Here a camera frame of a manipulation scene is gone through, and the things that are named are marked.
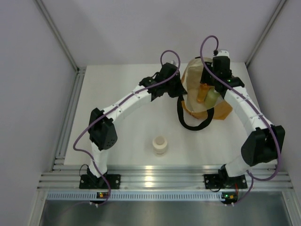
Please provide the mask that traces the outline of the tan canvas bag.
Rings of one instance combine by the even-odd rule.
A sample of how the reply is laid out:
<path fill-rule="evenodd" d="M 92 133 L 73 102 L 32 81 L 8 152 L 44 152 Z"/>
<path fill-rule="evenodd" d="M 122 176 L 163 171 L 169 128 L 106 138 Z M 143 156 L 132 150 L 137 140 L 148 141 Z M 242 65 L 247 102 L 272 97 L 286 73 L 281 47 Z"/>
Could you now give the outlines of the tan canvas bag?
<path fill-rule="evenodd" d="M 230 104 L 222 99 L 221 95 L 219 95 L 213 108 L 207 108 L 204 102 L 199 103 L 197 101 L 203 69 L 200 57 L 196 57 L 189 61 L 181 78 L 187 94 L 178 97 L 177 114 L 180 124 L 190 131 L 200 131 L 209 126 L 212 120 L 225 120 L 233 110 Z M 184 120 L 184 112 L 198 120 L 202 120 L 202 122 L 197 126 L 188 125 Z"/>

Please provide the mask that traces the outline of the orange bottle pink cap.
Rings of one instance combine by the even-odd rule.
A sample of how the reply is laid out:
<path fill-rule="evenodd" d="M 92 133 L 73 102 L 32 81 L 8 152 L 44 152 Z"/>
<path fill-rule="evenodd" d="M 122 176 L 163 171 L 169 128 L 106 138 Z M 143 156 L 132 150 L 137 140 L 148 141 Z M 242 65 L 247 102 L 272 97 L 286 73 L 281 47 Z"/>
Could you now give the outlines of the orange bottle pink cap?
<path fill-rule="evenodd" d="M 200 84 L 199 90 L 198 90 L 198 95 L 197 95 L 197 101 L 199 103 L 203 103 L 204 102 L 209 89 L 210 89 L 210 86 L 208 86 L 206 83 L 201 83 Z"/>

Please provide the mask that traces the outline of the cream jar bottle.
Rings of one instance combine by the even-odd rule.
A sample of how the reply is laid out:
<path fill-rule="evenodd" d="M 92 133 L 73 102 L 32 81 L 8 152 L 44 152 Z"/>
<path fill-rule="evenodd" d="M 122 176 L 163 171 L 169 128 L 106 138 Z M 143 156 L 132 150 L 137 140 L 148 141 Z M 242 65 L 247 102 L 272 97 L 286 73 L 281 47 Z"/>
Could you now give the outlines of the cream jar bottle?
<path fill-rule="evenodd" d="M 162 156 L 167 152 L 168 142 L 164 136 L 155 137 L 152 141 L 154 153 L 158 156 Z"/>

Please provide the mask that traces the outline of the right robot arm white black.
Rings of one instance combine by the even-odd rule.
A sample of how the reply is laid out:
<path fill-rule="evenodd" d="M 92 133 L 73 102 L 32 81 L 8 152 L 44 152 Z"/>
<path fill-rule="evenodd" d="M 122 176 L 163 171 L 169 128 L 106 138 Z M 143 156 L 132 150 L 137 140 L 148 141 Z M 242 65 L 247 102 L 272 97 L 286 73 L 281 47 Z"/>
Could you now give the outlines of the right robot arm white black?
<path fill-rule="evenodd" d="M 276 160 L 275 172 L 266 178 L 273 179 L 281 165 L 284 128 L 274 125 L 263 115 L 249 96 L 242 80 L 233 76 L 228 51 L 214 50 L 211 64 L 203 63 L 203 65 L 215 92 L 232 107 L 247 134 L 240 155 L 219 169 L 220 184 L 230 187 L 236 182 L 236 178 L 249 173 L 252 167 Z"/>

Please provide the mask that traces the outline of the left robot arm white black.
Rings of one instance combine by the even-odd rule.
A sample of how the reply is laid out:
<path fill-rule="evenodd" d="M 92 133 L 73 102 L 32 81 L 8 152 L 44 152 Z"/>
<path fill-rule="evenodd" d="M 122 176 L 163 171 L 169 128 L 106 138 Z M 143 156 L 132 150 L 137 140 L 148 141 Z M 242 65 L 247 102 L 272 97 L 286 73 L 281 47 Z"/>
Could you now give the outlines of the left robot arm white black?
<path fill-rule="evenodd" d="M 173 63 L 165 63 L 153 76 L 143 78 L 123 99 L 102 110 L 95 108 L 90 114 L 88 126 L 92 158 L 86 174 L 80 177 L 80 189 L 118 189 L 120 175 L 107 173 L 109 149 L 118 140 L 117 125 L 139 107 L 165 93 L 175 98 L 185 92 L 179 68 Z"/>

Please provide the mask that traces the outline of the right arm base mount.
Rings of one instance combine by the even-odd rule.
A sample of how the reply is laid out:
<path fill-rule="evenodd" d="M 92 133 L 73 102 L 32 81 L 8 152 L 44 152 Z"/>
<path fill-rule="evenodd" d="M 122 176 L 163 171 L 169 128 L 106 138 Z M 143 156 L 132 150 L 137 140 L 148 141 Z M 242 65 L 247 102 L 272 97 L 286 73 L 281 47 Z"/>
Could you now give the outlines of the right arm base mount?
<path fill-rule="evenodd" d="M 212 191 L 221 189 L 247 189 L 245 175 L 233 178 L 222 178 L 219 174 L 204 174 L 205 188 Z"/>

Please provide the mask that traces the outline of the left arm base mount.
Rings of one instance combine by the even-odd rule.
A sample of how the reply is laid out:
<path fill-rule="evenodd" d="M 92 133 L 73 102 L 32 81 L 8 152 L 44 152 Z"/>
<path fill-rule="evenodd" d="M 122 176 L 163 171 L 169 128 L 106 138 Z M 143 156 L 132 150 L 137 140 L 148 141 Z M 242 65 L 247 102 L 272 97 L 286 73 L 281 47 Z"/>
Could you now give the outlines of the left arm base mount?
<path fill-rule="evenodd" d="M 104 177 L 111 189 L 120 188 L 120 174 L 105 174 Z M 83 174 L 80 177 L 79 189 L 109 189 L 109 187 L 103 178 L 97 178 L 94 175 Z"/>

